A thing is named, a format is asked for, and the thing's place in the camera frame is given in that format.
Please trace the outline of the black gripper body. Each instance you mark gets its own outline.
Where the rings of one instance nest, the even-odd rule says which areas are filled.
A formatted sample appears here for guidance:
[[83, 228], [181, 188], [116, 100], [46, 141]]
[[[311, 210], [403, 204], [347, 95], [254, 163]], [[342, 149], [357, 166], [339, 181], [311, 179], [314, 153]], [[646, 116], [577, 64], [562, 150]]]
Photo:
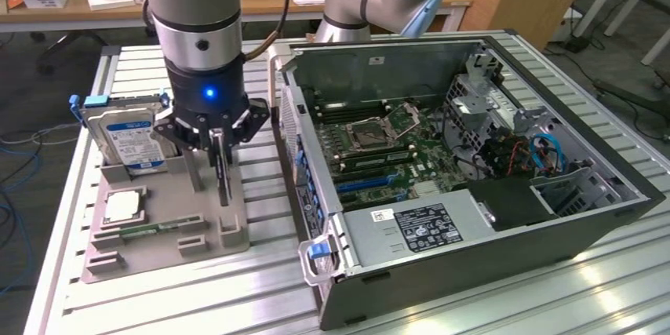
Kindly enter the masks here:
[[243, 80], [245, 55], [239, 54], [223, 67], [205, 71], [182, 69], [169, 58], [165, 62], [177, 117], [195, 128], [202, 116], [211, 129], [223, 128], [226, 122], [234, 125], [250, 108]]

